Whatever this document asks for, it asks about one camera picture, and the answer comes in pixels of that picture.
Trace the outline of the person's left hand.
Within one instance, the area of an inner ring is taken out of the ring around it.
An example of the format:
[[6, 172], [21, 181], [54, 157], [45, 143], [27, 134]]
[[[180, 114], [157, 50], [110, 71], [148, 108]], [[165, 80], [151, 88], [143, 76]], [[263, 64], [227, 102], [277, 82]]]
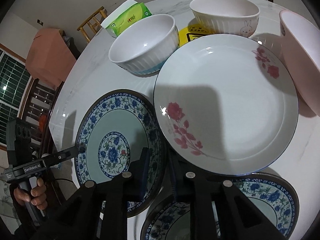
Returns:
[[37, 180], [37, 186], [31, 190], [31, 195], [19, 188], [16, 188], [14, 189], [14, 198], [21, 206], [24, 206], [25, 203], [31, 203], [39, 210], [45, 210], [48, 205], [46, 201], [46, 186], [42, 178]]

